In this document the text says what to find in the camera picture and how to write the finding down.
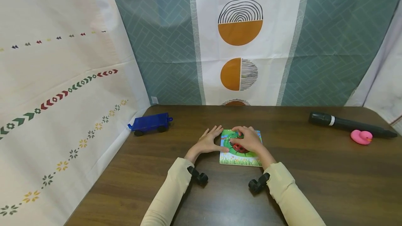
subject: beige sleeve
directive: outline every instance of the beige sleeve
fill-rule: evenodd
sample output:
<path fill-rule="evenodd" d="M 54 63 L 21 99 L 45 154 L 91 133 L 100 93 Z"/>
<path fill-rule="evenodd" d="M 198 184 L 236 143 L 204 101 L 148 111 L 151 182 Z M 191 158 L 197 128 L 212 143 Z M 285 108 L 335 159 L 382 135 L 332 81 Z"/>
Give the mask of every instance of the beige sleeve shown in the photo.
<path fill-rule="evenodd" d="M 270 174 L 267 181 L 269 192 L 281 208 L 289 226 L 325 226 L 281 162 L 271 164 L 264 173 Z"/>
<path fill-rule="evenodd" d="M 141 226 L 169 226 L 191 180 L 187 168 L 193 163 L 177 158 L 142 219 Z"/>

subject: ladybug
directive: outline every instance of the ladybug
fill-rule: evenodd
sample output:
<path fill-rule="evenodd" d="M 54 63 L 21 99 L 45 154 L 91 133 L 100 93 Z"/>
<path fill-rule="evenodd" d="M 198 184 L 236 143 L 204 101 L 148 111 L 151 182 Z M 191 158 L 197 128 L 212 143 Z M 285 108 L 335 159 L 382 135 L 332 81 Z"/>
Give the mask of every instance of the ladybug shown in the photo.
<path fill-rule="evenodd" d="M 229 144 L 232 146 L 232 149 L 236 151 L 236 154 L 241 153 L 247 156 L 246 153 L 248 153 L 249 151 L 245 149 L 242 145 L 233 142 L 229 142 Z"/>

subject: blue toy trailer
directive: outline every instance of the blue toy trailer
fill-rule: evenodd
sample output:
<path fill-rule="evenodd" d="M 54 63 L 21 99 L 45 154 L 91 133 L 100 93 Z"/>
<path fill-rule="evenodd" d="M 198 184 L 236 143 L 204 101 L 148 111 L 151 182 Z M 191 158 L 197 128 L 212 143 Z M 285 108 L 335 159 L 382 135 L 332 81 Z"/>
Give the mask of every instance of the blue toy trailer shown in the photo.
<path fill-rule="evenodd" d="M 135 136 L 143 136 L 145 132 L 151 130 L 158 130 L 162 133 L 169 127 L 169 122 L 173 118 L 169 117 L 167 112 L 151 116 L 135 118 L 133 125 L 128 124 L 128 128 L 134 131 Z"/>

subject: hand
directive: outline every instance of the hand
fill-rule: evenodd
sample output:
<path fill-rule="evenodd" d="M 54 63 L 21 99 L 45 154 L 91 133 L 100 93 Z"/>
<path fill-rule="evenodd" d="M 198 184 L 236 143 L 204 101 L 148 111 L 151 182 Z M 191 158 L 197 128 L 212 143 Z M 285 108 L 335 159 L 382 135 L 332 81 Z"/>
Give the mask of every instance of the hand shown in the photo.
<path fill-rule="evenodd" d="M 255 152 L 260 159 L 264 170 L 267 169 L 271 164 L 276 163 L 274 157 L 272 157 L 268 149 L 261 143 L 260 137 L 252 126 L 248 128 L 246 126 L 236 126 L 232 128 L 232 131 L 237 131 L 239 136 L 243 134 L 244 138 L 233 138 L 230 139 L 230 142 L 240 144 L 248 151 Z"/>
<path fill-rule="evenodd" d="M 198 156 L 203 153 L 209 153 L 213 151 L 227 153 L 229 151 L 227 147 L 221 147 L 214 144 L 215 137 L 221 134 L 223 130 L 224 129 L 221 125 L 218 127 L 214 126 L 214 128 L 212 128 L 211 130 L 209 130 L 208 128 L 199 138 L 198 142 L 192 148 L 190 148 L 184 158 L 194 163 Z"/>
<path fill-rule="evenodd" d="M 246 126 L 236 126 L 232 128 L 232 131 L 237 131 L 239 136 L 244 135 L 243 139 L 230 139 L 229 141 L 232 143 L 237 143 L 242 145 L 245 149 L 251 152 L 257 153 L 261 149 L 261 140 L 258 136 L 257 132 L 250 126 L 247 128 Z"/>

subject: pink rubber duck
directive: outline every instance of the pink rubber duck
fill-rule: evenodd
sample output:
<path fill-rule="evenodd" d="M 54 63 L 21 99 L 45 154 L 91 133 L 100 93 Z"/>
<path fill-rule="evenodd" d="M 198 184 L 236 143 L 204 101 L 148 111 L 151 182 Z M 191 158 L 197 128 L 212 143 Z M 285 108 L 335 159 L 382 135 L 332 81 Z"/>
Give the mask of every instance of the pink rubber duck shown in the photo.
<path fill-rule="evenodd" d="M 353 130 L 351 132 L 351 138 L 358 144 L 368 145 L 373 139 L 373 135 L 368 131 Z"/>

